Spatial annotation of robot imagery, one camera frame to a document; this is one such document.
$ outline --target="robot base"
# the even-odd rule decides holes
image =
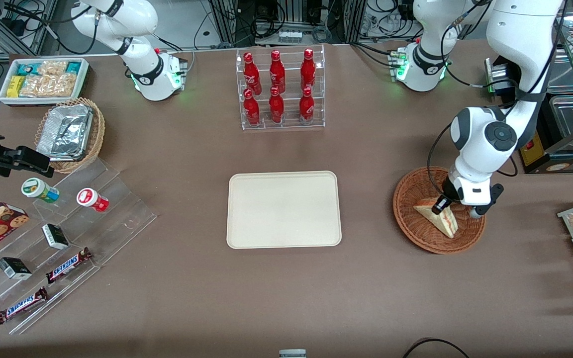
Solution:
[[[169,54],[161,53],[159,56],[163,60],[163,70],[152,84],[147,86],[139,84],[132,76],[136,89],[149,100],[164,100],[185,89],[187,62],[181,62],[180,59]]]
[[[411,43],[406,47],[398,48],[396,52],[388,56],[388,64],[395,66],[390,69],[390,77],[393,82],[401,82],[411,90],[430,91],[445,77],[446,68],[444,67],[439,72],[435,67],[437,71],[434,74],[426,75],[412,58],[412,52],[417,46],[416,43]]]

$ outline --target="small black box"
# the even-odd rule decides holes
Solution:
[[[59,250],[68,248],[68,239],[66,239],[66,235],[63,233],[60,226],[45,224],[41,229],[43,229],[43,236],[48,240],[48,245],[50,245],[50,247],[54,247]]]
[[[0,268],[4,270],[8,278],[28,279],[32,276],[30,270],[18,258],[2,258],[0,260]]]

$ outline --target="bottle cap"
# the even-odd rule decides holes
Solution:
[[[38,197],[46,188],[45,181],[39,178],[30,178],[21,185],[21,192],[27,197]]]
[[[82,206],[93,206],[98,200],[98,192],[93,188],[84,188],[77,195],[77,202]]]

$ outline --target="aluminum foil container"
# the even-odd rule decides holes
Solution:
[[[80,161],[86,156],[94,110],[85,104],[61,106],[48,112],[37,152],[50,161]]]

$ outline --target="snickers bar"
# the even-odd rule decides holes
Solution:
[[[27,310],[30,306],[34,305],[35,303],[41,301],[48,301],[48,292],[46,292],[46,288],[42,287],[39,288],[34,295],[28,296],[25,300],[17,303],[16,305],[12,306],[11,308],[0,311],[0,324],[4,324],[7,320],[11,319],[14,315]]]
[[[52,272],[46,274],[48,278],[48,284],[57,281],[58,279],[62,278],[63,276],[67,275],[68,272],[75,269],[75,267],[81,265],[82,262],[92,257],[88,248],[84,248],[79,251],[75,256],[65,263],[62,263],[59,267],[55,268]]]

